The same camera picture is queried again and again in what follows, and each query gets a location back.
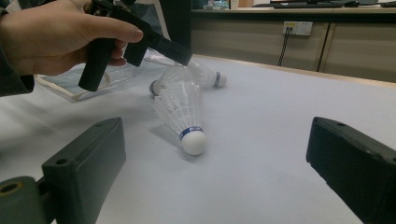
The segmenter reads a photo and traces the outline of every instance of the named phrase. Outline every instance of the white cup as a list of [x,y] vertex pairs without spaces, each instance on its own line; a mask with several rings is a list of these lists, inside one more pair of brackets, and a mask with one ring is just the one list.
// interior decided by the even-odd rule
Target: white cup
[[238,9],[239,0],[231,0],[231,9]]

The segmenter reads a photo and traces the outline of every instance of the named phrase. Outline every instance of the power cord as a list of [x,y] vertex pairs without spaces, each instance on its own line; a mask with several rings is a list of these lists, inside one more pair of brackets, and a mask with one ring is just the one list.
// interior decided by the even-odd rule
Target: power cord
[[279,61],[277,62],[277,66],[282,66],[283,56],[285,55],[286,45],[288,44],[289,33],[291,32],[292,27],[286,27],[285,38],[283,39],[283,48],[280,53]]

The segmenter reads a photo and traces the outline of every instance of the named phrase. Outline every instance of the shuttlecock cork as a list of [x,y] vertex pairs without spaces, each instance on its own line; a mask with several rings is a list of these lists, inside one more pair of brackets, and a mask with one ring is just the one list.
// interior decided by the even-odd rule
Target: shuttlecock cork
[[178,80],[192,80],[195,84],[203,88],[223,87],[227,83],[227,77],[220,72],[214,72],[201,63],[190,61],[187,67],[172,65],[165,70],[163,75],[149,85],[149,91],[153,95],[158,95],[161,88],[167,82]]
[[183,80],[168,82],[154,98],[156,115],[179,135],[184,151],[193,156],[203,153],[207,145],[201,104],[200,87]]

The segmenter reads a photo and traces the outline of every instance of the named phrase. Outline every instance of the black handheld device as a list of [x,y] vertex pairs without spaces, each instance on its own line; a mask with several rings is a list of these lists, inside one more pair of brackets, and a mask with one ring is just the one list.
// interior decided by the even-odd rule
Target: black handheld device
[[[128,63],[140,66],[147,49],[151,48],[177,63],[188,65],[192,56],[189,49],[154,32],[149,23],[137,18],[127,7],[114,5],[112,2],[108,0],[93,0],[89,13],[95,16],[127,21],[143,32],[142,40],[138,43],[129,43],[124,52],[124,58]],[[82,89],[97,91],[110,60],[114,41],[115,39],[112,38],[98,38],[90,43],[87,63],[78,83]]]

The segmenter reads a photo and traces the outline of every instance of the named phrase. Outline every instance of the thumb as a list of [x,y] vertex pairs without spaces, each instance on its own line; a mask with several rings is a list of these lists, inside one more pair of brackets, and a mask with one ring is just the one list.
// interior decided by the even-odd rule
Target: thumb
[[143,32],[131,23],[109,17],[86,15],[92,40],[95,38],[116,38],[127,43],[136,43],[143,38]]

